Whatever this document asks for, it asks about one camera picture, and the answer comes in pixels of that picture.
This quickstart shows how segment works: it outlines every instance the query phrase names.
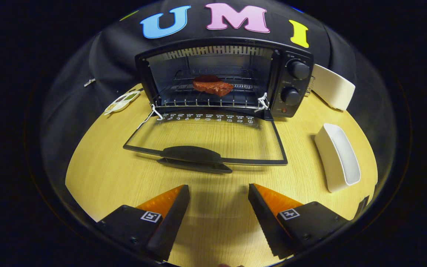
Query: meat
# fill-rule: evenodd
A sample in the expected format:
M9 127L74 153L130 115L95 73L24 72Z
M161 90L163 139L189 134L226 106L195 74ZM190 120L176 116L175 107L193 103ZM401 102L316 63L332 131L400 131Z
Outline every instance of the meat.
M215 75L202 75L193 80L193 88L200 92L225 96L234 88L230 83L224 83Z

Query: table surface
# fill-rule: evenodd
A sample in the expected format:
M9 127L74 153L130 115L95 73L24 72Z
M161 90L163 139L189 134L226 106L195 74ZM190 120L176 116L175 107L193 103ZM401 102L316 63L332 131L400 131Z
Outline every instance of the table surface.
M138 84L132 89L141 88ZM66 186L83 210L99 221L120 205L135 207L188 184L191 199L168 260L172 264L264 267L280 261L271 254L249 204L248 184L266 186L304 204L318 201L348 220L354 217L360 201L373 196L377 166L365 134L347 111L330 108L314 93L304 98L294 117L274 118L288 165L228 165L231 174L166 167L156 162L159 157L123 149L150 112L142 91L123 111L101 115L73 153ZM314 143L324 123L344 130L361 170L359 183L335 193L327 190Z

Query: letter m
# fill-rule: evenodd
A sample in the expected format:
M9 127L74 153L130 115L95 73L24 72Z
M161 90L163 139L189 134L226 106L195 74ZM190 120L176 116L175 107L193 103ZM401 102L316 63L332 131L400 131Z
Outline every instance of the letter m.
M212 3L205 5L205 7L212 10L212 22L207 26L207 29L228 28L227 24L223 21L225 18L235 29L241 27L243 22L248 20L245 29L252 32L269 32L265 22L266 9L262 9L261 7L246 6L240 12L237 12L225 3Z

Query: blue letter u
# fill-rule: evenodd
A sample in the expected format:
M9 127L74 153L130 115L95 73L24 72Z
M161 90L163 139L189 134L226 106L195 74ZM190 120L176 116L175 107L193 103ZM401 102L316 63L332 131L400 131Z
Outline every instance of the blue letter u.
M144 37L154 39L179 32L185 27L185 24L187 24L187 10L189 8L190 6L182 6L171 9L169 13L174 13L174 24L165 29L159 28L159 18L163 15L162 13L152 15L142 20L141 24L143 25Z

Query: black knob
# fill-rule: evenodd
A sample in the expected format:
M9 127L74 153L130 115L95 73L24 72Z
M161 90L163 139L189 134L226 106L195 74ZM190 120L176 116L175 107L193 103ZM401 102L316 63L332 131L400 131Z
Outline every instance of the black knob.
M309 76L310 68L300 61L290 61L286 66L288 73L298 79L305 79Z
M301 101L301 95L294 87L286 87L281 92L281 100L286 105L297 105Z

